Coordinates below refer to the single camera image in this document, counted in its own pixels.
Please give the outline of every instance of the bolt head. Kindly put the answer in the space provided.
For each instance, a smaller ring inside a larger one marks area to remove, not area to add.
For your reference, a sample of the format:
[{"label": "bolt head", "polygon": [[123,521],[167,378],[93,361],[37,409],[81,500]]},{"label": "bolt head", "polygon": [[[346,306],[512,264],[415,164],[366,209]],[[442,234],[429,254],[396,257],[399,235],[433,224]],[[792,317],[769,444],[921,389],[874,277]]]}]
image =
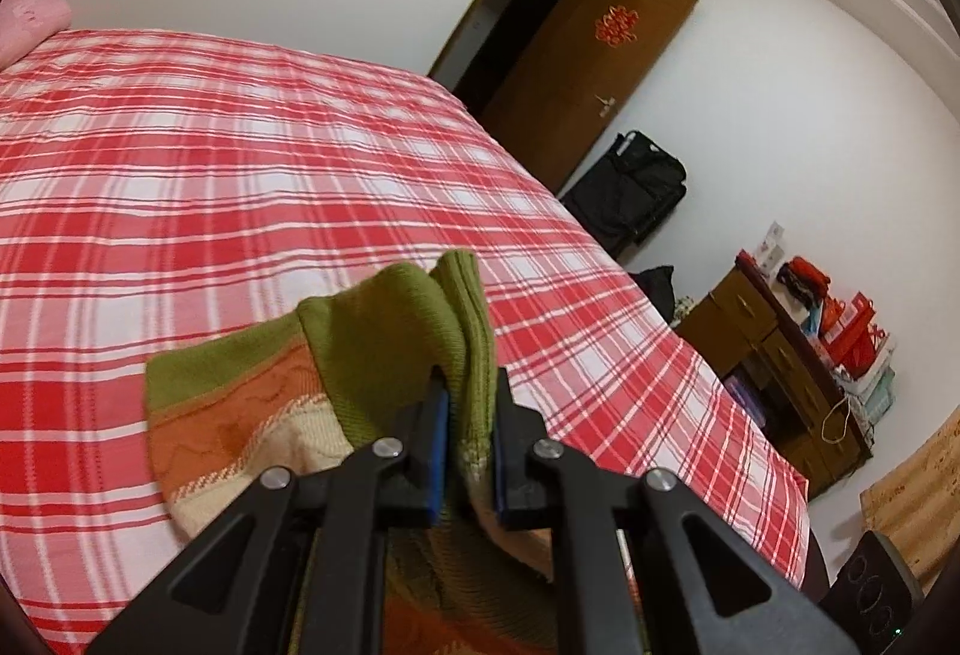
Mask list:
[{"label": "bolt head", "polygon": [[293,479],[293,474],[290,472],[290,468],[273,466],[261,473],[260,484],[267,487],[268,490],[282,490],[290,484],[291,479]]},{"label": "bolt head", "polygon": [[654,468],[653,471],[644,476],[647,487],[657,492],[670,492],[677,486],[679,479],[673,471],[667,471],[666,468]]},{"label": "bolt head", "polygon": [[534,454],[541,460],[556,460],[563,454],[563,444],[552,438],[541,438],[534,444]]},{"label": "bolt head", "polygon": [[373,442],[373,454],[389,460],[391,457],[400,457],[403,451],[403,442],[398,438],[389,436],[387,438],[378,438]]}]

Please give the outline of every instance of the bed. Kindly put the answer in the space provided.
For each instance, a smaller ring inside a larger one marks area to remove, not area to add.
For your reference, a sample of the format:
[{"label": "bed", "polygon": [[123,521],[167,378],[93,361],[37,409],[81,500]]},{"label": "bed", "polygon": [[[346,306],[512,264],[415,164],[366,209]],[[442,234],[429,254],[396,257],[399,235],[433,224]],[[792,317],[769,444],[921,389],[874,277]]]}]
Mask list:
[{"label": "bed", "polygon": [[181,546],[144,361],[451,247],[554,437],[675,469],[800,584],[805,479],[459,100],[265,44],[73,30],[0,73],[0,575],[55,652]]}]

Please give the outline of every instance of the wooden door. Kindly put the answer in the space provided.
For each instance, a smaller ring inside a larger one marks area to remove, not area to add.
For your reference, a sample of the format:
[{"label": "wooden door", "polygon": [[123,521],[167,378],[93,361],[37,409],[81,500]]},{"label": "wooden door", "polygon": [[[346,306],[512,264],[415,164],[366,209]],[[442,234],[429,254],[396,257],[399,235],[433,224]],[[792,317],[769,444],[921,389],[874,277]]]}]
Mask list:
[{"label": "wooden door", "polygon": [[480,122],[555,194],[697,0],[560,0]]}]

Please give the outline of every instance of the black bag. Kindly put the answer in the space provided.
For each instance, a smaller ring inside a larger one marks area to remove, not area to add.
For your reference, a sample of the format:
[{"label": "black bag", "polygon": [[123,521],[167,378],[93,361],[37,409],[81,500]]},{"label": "black bag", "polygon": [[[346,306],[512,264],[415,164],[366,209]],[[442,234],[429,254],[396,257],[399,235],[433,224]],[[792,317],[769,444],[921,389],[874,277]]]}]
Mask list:
[{"label": "black bag", "polygon": [[677,297],[673,294],[673,266],[661,265],[642,273],[628,273],[628,276],[647,295],[647,300],[664,317],[666,324],[670,324],[677,310]]},{"label": "black bag", "polygon": [[614,259],[640,244],[683,199],[686,170],[637,130],[618,134],[563,197],[563,205]]}]

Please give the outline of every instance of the pink pillow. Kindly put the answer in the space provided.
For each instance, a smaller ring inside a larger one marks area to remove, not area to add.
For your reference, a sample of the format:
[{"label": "pink pillow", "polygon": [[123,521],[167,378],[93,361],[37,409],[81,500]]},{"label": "pink pillow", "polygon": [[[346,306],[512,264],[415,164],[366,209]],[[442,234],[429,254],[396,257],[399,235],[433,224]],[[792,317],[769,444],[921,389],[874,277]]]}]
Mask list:
[{"label": "pink pillow", "polygon": [[0,0],[0,71],[70,25],[64,0]]}]

